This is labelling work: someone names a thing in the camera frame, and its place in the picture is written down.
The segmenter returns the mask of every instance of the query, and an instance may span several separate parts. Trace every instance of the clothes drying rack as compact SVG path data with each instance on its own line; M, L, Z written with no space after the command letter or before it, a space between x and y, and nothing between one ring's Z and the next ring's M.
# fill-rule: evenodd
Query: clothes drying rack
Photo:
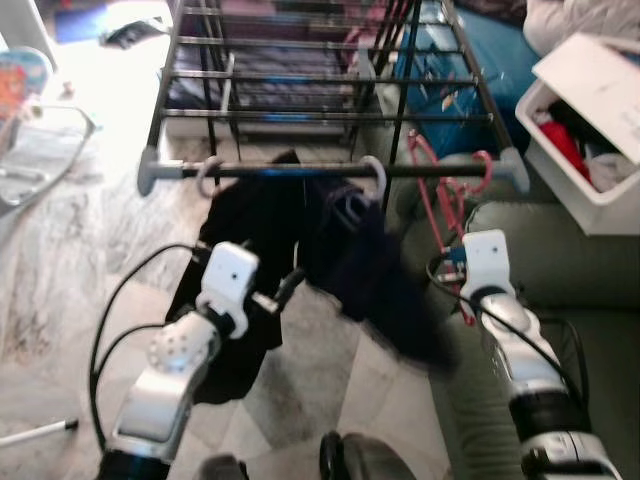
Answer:
M457 14L451 0L433 0L440 4L442 20L421 20L422 0L375 0L366 2L371 8L384 8L384 15L374 18L371 15L354 15L353 8L363 7L365 0L273 0L279 9L275 15L238 14L223 8L221 0L176 0L174 8L174 26L168 49L165 67L162 72L160 89L153 113L147 146L143 151L139 175L138 189L142 195L148 194L156 179L182 179L196 176L197 164L182 160L160 161L158 142L161 136L162 122L167 118L200 118L207 122L210 154L216 155L216 122L226 122L236 142L238 159L242 141L257 141L265 138L287 142L296 139L295 129L299 126L312 126L311 137L306 135L304 141L327 140L351 145L353 155L358 129L365 125L385 125L393 128L393 137L389 158L381 159L386 165L387 175L393 177L439 177L439 176L483 176L484 165L461 166L396 166L398 143L401 126L404 121L421 122L480 122L487 125L495 137L501 153L501 160L512 161L521 165L517 150L512 146L509 134L498 112L495 101L487 88L480 67L469 46L463 28L458 23ZM185 35L184 25L197 26L197 35ZM375 38L371 35L365 41L347 41L345 35L349 29L369 29L374 25ZM425 25L440 25L450 28L455 35L458 48L451 50L420 49L416 47L418 29ZM290 38L256 38L255 29L274 28L283 32L283 37L290 37L292 29L300 28L306 32L304 40ZM408 43L400 46L399 40L405 30L408 32ZM310 38L309 32L321 32L318 38ZM338 31L341 41L335 41L332 32ZM200 69L185 70L176 68L176 58L184 49L198 49ZM282 52L303 52L315 63L309 69L311 60L297 55L293 65L287 65L286 72L269 68L260 71L240 66L239 59L243 54L255 52L257 49L276 48ZM324 54L323 61L312 53ZM464 59L469 71L468 78L434 78L411 76L411 67L416 54L430 53L438 55L459 55ZM385 68L392 55L405 55L401 75ZM322 71L327 62L330 66ZM335 73L338 65L340 73ZM169 90L181 79L202 82L204 93L203 108L167 108ZM381 106L380 86L398 85L400 94L397 111L384 113ZM483 114L444 115L413 114L406 109L408 88L412 85L449 87L453 89L473 88L484 107ZM286 101L274 103L273 88L300 88L309 86L308 91L290 92ZM328 91L313 91L311 86L330 88ZM339 104L327 101L318 102L318 98L335 100L336 92L344 101ZM247 103L243 97L252 95ZM295 99L313 98L313 102ZM243 130L245 125L263 125L265 131ZM339 133L331 135L338 127ZM344 164L333 161L330 164L303 166L256 166L234 165L221 166L212 177L246 177L256 175L289 175L289 176L375 176L371 168ZM384 204L389 194L389 186Z

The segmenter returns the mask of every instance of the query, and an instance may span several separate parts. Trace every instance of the marble floor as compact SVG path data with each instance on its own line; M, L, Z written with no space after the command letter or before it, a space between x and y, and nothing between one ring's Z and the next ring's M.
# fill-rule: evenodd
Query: marble floor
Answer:
M93 478L99 452L86 376L105 299L151 250L193 241L208 210L190 181L160 182L145 198L135 188L166 40L128 51L94 42L58 48L76 101L100 128L62 182L0 218L0 435L70 416L80 419L80 428L0 450L2 480ZM206 156L200 139L168 139L164 147L165 155ZM268 160L285 146L244 148ZM335 158L316 147L299 149L306 158ZM235 155L231 142L223 141L220 151ZM136 276L105 338L160 321L187 261L169 253ZM283 337L245 399L195 407L170 478L191 478L218 452L246 460L252 478L319 478L319 439L331 429L386 440L420 480L449 475L423 372L399 362L304 285L284 312ZM144 365L148 338L140 333L126 342L105 372L99 404L107 426Z

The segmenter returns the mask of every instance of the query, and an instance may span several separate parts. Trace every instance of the white storage box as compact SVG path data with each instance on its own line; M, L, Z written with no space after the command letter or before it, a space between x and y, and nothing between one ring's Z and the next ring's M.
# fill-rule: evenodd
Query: white storage box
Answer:
M611 190L598 192L532 119L558 98L536 80L518 102L516 117L531 134L526 159L587 235L640 235L640 169Z

